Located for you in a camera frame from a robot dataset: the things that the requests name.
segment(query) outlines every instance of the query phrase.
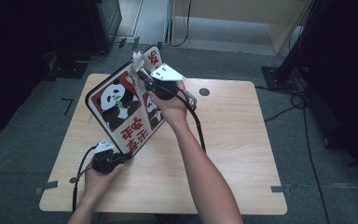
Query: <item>panda sign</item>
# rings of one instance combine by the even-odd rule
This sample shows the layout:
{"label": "panda sign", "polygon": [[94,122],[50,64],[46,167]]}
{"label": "panda sign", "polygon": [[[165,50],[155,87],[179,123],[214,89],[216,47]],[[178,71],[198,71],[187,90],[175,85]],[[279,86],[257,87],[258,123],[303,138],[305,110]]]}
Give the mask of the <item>panda sign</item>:
{"label": "panda sign", "polygon": [[[154,71],[162,65],[158,48],[142,53],[144,68]],[[86,96],[86,105],[100,122],[117,149],[133,157],[162,124],[159,108],[150,100],[144,83],[131,75],[129,61]]]}

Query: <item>wooden desk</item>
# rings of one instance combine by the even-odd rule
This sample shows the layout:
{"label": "wooden desk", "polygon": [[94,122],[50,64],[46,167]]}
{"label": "wooden desk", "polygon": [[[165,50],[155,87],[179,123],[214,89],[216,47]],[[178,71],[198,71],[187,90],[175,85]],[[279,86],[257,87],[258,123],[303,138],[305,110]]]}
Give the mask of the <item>wooden desk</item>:
{"label": "wooden desk", "polygon": [[[87,92],[108,75],[90,75],[49,181],[59,180],[55,189],[46,189],[40,208],[44,211],[71,211],[73,184],[78,165],[87,149],[103,138],[103,128],[87,109]],[[230,185],[242,214],[283,215],[287,207],[281,192],[275,161],[253,83],[211,79],[185,81],[198,99],[200,118],[209,157]],[[201,96],[207,88],[209,96]],[[195,122],[188,114],[193,134]],[[84,193],[81,178],[78,197]],[[188,188],[185,168],[176,138],[164,123],[137,155],[127,161],[120,176],[98,205],[99,212],[196,214]]]}
{"label": "wooden desk", "polygon": [[[174,45],[175,17],[187,17],[190,0],[170,0],[168,27]],[[197,0],[191,3],[190,17],[224,21],[265,23],[276,53],[309,12],[312,0]]]}

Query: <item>hand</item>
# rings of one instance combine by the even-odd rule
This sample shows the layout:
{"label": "hand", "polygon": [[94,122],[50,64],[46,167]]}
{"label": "hand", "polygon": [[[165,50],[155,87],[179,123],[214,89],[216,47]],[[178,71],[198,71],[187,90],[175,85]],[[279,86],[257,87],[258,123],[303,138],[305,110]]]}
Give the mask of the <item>hand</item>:
{"label": "hand", "polygon": [[82,202],[86,201],[88,204],[92,204],[93,206],[96,205],[109,188],[113,179],[121,173],[123,166],[123,164],[118,165],[109,174],[101,174],[96,172],[94,169],[89,169],[86,172],[86,189]]}
{"label": "hand", "polygon": [[[185,84],[183,83],[183,81],[177,81],[176,83],[179,89],[185,89]],[[164,101],[159,99],[157,95],[152,91],[149,92],[149,95],[152,102],[155,103],[158,108],[161,109],[162,115],[171,126],[177,123],[186,123],[187,108],[182,101],[180,101],[176,97],[173,97],[171,100]],[[182,99],[186,100],[185,96],[182,94],[181,91],[178,92],[178,95]]]}

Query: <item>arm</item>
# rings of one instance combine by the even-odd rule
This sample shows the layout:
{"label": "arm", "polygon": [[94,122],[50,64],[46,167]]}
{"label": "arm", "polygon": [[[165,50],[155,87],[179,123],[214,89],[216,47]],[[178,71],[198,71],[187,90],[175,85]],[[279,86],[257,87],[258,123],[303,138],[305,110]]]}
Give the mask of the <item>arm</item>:
{"label": "arm", "polygon": [[[184,89],[183,82],[178,87]],[[186,121],[186,107],[173,98],[161,101],[149,92],[176,135],[188,185],[203,223],[242,223],[241,213],[226,180],[200,147]]]}
{"label": "arm", "polygon": [[68,224],[91,223],[92,213],[98,204],[98,201],[107,191],[112,180],[120,174],[123,165],[118,165],[111,173],[104,175],[89,169],[86,172],[86,189],[84,196],[80,201],[77,209],[70,217]]}

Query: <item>panda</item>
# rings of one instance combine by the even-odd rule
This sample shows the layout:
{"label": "panda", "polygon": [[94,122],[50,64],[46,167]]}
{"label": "panda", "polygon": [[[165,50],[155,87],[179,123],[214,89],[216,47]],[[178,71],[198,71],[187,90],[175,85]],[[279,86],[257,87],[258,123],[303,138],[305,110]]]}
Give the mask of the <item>panda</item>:
{"label": "panda", "polygon": [[116,79],[103,91],[98,104],[101,106],[103,120],[107,126],[116,129],[138,109],[141,103],[132,91],[126,89]]}
{"label": "panda", "polygon": [[147,96],[146,110],[150,120],[150,125],[152,126],[152,129],[154,129],[163,119],[163,116],[161,110],[152,102],[150,96]]}

